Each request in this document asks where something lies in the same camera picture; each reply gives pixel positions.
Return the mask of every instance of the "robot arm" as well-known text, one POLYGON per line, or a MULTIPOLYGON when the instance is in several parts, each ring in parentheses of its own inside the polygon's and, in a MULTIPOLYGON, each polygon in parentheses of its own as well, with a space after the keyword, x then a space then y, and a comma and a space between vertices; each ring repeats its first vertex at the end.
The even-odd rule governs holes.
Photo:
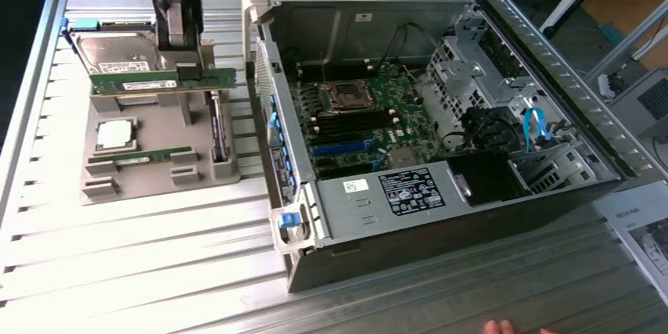
POLYGON ((156 11, 157 49, 177 54, 182 78, 201 75, 200 33, 204 29, 201 0, 152 0, 156 11))

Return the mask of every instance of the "motherboard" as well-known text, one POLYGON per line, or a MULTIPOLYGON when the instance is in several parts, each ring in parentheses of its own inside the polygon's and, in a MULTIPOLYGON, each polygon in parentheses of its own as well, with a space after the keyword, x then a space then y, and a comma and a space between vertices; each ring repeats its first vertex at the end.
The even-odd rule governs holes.
POLYGON ((382 64, 364 79, 290 86, 310 162, 320 179, 425 163, 433 122, 408 69, 382 64))

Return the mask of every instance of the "open computer tower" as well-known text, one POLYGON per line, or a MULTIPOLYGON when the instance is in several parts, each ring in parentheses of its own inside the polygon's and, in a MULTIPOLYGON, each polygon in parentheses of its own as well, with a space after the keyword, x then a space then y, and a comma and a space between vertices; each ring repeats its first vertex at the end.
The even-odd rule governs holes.
POLYGON ((244 0, 244 18, 290 292, 528 231, 636 176, 505 0, 244 0))

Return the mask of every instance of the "green circuit board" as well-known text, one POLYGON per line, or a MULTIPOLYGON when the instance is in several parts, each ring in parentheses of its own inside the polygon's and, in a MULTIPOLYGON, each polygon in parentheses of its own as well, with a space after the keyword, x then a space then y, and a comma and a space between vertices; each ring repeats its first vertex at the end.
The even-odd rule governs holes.
POLYGON ((113 161, 116 165, 133 165, 144 163, 158 163, 170 160, 172 153, 190 152, 189 146, 180 148, 160 149, 160 150, 142 150, 138 152, 117 153, 108 156, 94 156, 88 158, 88 163, 98 163, 113 161))
POLYGON ((204 70, 201 80, 178 80, 174 70, 92 74, 89 77, 93 84, 92 95, 117 96, 230 89, 234 86, 236 70, 233 68, 204 70))
POLYGON ((376 171, 389 170, 394 167, 388 161, 386 154, 393 149, 405 147, 410 148, 417 163, 425 163, 432 157, 437 142, 432 120, 421 101, 416 101, 420 93, 416 91, 409 77, 404 72, 397 74, 396 67, 389 65, 384 65, 372 78, 360 79, 356 82, 362 83, 372 96, 369 110, 394 109, 396 115, 393 116, 398 118, 398 122, 388 127, 358 132, 362 139, 370 143, 366 151, 326 156, 313 155, 317 135, 309 127, 309 119, 316 113, 326 112, 328 95, 324 93, 324 86, 326 84, 336 85, 338 82, 342 81, 297 83, 290 86, 316 174, 329 168, 353 166, 361 163, 374 163, 377 165, 376 171))

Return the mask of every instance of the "human finger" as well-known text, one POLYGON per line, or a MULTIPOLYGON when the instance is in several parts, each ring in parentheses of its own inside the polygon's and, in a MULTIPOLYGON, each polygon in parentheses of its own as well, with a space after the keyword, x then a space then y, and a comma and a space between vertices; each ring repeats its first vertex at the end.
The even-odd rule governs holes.
POLYGON ((501 321, 501 334, 514 334, 514 328, 508 320, 501 321))
POLYGON ((484 334, 501 334, 501 329, 496 321, 489 321, 484 326, 484 334))

